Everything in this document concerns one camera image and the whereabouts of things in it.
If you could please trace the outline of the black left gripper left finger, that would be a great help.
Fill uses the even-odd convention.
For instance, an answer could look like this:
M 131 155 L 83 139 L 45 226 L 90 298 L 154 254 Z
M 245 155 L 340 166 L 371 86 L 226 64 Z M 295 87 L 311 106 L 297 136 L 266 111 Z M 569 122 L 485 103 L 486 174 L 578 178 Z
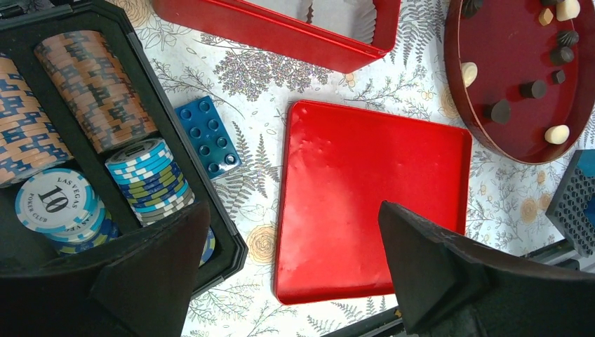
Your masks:
M 210 225 L 192 204 L 38 268 L 1 272 L 2 336 L 179 336 Z

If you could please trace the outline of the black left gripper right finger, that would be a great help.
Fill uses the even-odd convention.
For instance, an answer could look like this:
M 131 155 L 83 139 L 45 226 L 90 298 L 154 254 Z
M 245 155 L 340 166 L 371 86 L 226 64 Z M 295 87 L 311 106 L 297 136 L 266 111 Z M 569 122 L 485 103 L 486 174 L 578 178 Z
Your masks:
M 378 223 L 407 333 L 594 335 L 592 273 L 493 249 L 388 201 Z

